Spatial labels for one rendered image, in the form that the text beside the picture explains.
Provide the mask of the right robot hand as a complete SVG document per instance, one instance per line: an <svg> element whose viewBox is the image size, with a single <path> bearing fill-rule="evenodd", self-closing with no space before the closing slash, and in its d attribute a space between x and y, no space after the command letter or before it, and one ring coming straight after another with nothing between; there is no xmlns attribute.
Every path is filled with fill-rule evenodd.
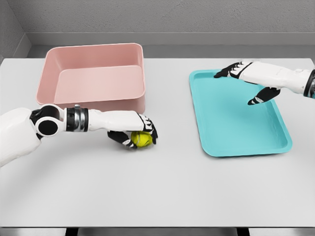
<svg viewBox="0 0 315 236"><path fill-rule="evenodd" d="M233 77L249 84L263 86L264 88L248 101L248 105L256 105L267 102L280 94L283 85L283 79L280 78L282 72L283 68L277 65L242 61L223 68L214 77Z"/></svg>

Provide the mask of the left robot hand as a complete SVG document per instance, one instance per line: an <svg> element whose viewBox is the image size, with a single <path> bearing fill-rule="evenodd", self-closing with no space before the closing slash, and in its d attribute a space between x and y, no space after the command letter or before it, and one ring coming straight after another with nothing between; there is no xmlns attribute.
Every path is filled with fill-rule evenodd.
<svg viewBox="0 0 315 236"><path fill-rule="evenodd" d="M130 149L137 149L138 146L126 134L127 131L148 132L153 144L157 142L158 134L153 122L143 114L136 111L110 111L108 115L107 135L113 141L122 144Z"/></svg>

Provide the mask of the yellow-green tennis ball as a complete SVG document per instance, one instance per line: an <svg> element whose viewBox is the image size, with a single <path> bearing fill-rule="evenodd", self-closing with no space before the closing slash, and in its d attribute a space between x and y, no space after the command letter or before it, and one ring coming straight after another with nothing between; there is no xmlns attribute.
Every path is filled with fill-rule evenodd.
<svg viewBox="0 0 315 236"><path fill-rule="evenodd" d="M133 131L131 133L131 140L139 148L145 148L153 143L153 139L149 132Z"/></svg>

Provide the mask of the blue rectangular tray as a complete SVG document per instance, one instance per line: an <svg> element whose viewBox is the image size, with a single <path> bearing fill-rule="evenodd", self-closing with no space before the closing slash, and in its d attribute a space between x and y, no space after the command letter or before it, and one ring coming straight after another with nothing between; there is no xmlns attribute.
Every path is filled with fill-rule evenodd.
<svg viewBox="0 0 315 236"><path fill-rule="evenodd" d="M248 105L263 87L232 77L214 78L218 70L189 75L203 150L214 157L285 153L292 139L274 100Z"/></svg>

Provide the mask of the pink rectangular basket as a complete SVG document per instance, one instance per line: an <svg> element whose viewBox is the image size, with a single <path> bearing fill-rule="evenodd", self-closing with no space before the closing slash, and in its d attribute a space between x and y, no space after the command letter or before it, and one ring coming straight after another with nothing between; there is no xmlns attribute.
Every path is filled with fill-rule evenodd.
<svg viewBox="0 0 315 236"><path fill-rule="evenodd" d="M143 48L137 43L64 46L49 50L39 79L38 104L101 111L145 111Z"/></svg>

